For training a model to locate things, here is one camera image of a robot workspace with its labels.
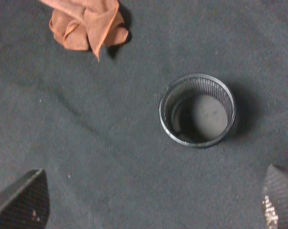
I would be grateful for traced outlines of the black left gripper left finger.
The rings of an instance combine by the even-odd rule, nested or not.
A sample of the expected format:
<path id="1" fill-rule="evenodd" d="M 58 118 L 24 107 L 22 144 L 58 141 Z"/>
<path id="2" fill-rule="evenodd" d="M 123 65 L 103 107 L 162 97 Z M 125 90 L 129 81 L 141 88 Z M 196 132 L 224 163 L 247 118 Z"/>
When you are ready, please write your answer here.
<path id="1" fill-rule="evenodd" d="M 0 192 L 0 229 L 44 229 L 50 215 L 47 175 L 34 169 Z"/>

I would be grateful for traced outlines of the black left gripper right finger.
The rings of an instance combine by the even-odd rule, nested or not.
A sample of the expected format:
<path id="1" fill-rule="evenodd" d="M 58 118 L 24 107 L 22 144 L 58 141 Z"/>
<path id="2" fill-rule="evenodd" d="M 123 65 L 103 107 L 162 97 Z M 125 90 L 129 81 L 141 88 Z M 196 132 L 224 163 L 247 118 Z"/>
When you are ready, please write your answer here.
<path id="1" fill-rule="evenodd" d="M 262 189 L 262 211 L 268 229 L 288 229 L 288 170 L 271 164 Z"/>

